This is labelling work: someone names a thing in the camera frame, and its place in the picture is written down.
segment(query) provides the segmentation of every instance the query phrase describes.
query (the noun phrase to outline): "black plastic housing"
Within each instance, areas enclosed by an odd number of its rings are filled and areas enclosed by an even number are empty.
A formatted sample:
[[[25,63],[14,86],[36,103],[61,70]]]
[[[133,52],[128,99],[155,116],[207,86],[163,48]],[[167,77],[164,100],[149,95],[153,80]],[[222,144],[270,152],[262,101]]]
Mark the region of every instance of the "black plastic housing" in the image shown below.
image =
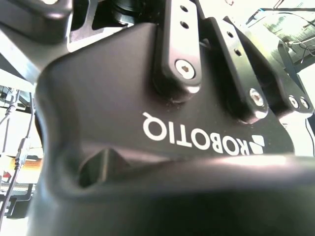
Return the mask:
[[[194,97],[178,104],[157,93],[152,80],[156,35],[155,24],[137,24],[57,59],[40,76],[36,102],[45,162],[30,206],[28,235],[235,236],[272,230],[277,236],[314,235],[315,210],[305,207],[313,201],[312,190],[299,189],[313,186],[313,162],[281,156],[215,159],[228,153],[175,142],[184,126],[189,143],[189,134],[202,129],[249,144],[262,136],[263,153],[294,152],[270,110],[254,124],[231,115],[229,94],[220,89],[224,81],[214,70],[217,58],[205,46],[200,45],[205,79]],[[148,114],[166,125],[172,122],[175,139],[147,137]],[[156,124],[150,128],[160,135]],[[105,182],[83,185],[80,172],[100,156],[127,164]],[[112,168],[111,163],[104,167]],[[296,220],[296,230],[279,218],[283,211],[289,222]]]
[[[41,0],[0,1],[0,23],[41,43],[62,42],[70,33],[72,0],[45,4]]]

